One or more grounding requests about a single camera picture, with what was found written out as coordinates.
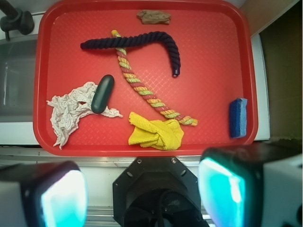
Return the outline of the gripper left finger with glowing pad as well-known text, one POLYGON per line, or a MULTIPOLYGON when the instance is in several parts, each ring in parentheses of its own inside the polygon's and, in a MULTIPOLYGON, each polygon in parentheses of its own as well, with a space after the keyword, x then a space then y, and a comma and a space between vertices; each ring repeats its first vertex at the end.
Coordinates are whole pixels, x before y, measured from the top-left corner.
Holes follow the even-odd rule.
POLYGON ((82 227, 87 210, 87 181, 72 161, 0 168, 2 227, 82 227))

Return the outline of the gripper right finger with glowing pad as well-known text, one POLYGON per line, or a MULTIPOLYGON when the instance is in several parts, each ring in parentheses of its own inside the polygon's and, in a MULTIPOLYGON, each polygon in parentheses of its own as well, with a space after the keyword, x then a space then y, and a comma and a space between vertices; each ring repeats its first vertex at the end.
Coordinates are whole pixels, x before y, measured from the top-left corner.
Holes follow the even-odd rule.
POLYGON ((217 227, 300 227, 301 146, 208 148, 198 165, 202 204, 217 227))

